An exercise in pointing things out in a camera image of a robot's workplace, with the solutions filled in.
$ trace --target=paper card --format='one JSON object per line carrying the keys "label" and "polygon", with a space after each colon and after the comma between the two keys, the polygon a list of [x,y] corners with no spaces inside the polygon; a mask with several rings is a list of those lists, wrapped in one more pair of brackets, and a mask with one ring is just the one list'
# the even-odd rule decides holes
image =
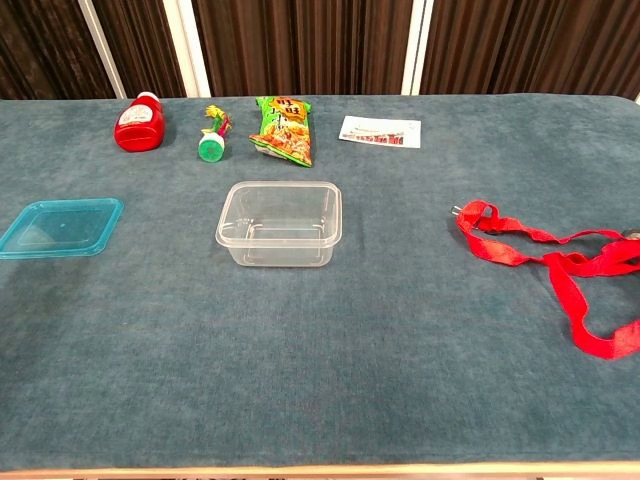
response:
{"label": "paper card", "polygon": [[344,117],[340,140],[385,147],[420,148],[420,120]]}

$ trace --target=green cap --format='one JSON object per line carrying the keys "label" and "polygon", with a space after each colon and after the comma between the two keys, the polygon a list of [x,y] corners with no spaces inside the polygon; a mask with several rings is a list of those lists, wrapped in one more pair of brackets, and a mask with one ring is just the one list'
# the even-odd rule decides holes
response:
{"label": "green cap", "polygon": [[205,133],[198,144],[198,155],[205,162],[215,163],[224,154],[224,139],[217,133]]}

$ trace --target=clear plastic container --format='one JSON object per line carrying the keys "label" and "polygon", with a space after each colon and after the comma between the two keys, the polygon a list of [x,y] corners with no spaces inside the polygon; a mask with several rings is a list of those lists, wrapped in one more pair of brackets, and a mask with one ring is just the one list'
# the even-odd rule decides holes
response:
{"label": "clear plastic container", "polygon": [[216,240],[252,267],[321,267],[342,236],[342,195],[328,182],[241,182],[222,208]]}

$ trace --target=bottle cap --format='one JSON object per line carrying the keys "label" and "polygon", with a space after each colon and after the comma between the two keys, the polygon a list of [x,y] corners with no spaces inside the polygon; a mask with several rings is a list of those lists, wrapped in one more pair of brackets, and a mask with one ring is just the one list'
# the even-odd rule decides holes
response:
{"label": "bottle cap", "polygon": [[160,99],[159,99],[158,97],[156,97],[156,96],[155,96],[153,93],[151,93],[151,92],[140,92],[136,98],[140,98],[140,97],[151,97],[151,98],[153,98],[156,102],[160,102]]}
{"label": "bottle cap", "polygon": [[205,162],[215,163],[224,154],[224,138],[215,132],[205,133],[198,143],[198,155]]}

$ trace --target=green snack bag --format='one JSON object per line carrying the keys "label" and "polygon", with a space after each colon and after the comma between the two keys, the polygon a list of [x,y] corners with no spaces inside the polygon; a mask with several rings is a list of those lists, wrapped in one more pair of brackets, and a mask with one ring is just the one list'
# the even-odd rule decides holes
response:
{"label": "green snack bag", "polygon": [[260,152],[311,167],[311,105],[289,97],[257,97],[262,111],[260,133],[249,135]]}

